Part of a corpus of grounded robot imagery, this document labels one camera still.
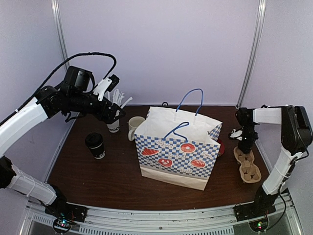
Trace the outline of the cardboard cup carrier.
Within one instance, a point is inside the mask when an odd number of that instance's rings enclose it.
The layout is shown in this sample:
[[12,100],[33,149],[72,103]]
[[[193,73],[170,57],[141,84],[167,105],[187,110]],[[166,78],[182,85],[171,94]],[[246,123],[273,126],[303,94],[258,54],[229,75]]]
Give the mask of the cardboard cup carrier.
[[247,184],[259,182],[262,175],[258,166],[254,164],[255,157],[252,150],[245,154],[238,147],[235,147],[233,153],[239,165],[239,173],[243,182]]

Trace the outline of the blue checkered paper bag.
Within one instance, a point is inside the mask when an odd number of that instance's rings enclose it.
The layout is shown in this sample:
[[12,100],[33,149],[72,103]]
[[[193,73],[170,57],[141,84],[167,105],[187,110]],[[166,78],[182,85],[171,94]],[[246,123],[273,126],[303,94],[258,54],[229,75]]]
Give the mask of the blue checkered paper bag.
[[204,190],[221,147],[222,125],[199,111],[151,106],[134,132],[141,175]]

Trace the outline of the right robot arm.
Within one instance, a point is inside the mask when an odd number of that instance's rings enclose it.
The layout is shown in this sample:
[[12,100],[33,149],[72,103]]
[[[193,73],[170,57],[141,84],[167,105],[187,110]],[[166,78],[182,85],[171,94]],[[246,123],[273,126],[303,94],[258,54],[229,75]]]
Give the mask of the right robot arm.
[[253,203],[246,206],[254,216],[263,216],[273,206],[281,187],[291,176],[296,162],[305,158],[313,142],[313,130],[303,106],[266,106],[248,109],[239,108],[235,117],[241,128],[234,129],[228,136],[238,141],[238,149],[248,154],[258,134],[255,126],[277,124],[281,126],[281,152],[268,178],[258,188]]

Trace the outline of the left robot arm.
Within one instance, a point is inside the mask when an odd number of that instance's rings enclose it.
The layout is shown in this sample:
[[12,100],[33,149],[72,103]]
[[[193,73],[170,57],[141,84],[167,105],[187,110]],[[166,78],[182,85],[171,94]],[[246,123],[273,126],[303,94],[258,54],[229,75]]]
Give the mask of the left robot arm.
[[29,130],[57,113],[67,116],[67,121],[72,119],[72,112],[83,116],[92,114],[106,124],[125,116],[120,106],[104,97],[119,83],[116,75],[105,77],[98,84],[93,83],[90,92],[87,91],[89,82],[94,82],[91,71],[70,66],[58,86],[39,89],[23,108],[0,126],[0,187],[36,198],[50,206],[59,217],[66,217],[70,213],[70,206],[63,194],[56,187],[19,170],[5,153]]

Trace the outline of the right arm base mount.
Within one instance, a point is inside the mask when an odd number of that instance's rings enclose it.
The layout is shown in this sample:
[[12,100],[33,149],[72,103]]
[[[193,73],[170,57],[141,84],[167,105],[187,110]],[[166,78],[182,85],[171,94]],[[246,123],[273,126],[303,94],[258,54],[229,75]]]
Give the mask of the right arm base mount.
[[254,205],[254,202],[236,204],[233,210],[238,222],[247,220],[250,229],[257,233],[265,232],[266,229],[269,228],[268,216],[276,212],[274,205],[260,209]]

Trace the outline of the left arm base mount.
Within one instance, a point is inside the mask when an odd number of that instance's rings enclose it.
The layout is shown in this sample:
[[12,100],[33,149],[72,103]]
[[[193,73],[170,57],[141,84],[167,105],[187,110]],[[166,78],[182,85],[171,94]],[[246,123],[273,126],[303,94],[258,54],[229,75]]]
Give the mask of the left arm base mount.
[[71,229],[78,226],[78,222],[85,222],[88,209],[84,206],[78,206],[65,202],[53,203],[46,205],[41,202],[45,207],[45,213],[55,217],[52,222],[53,230],[58,234],[65,234]]

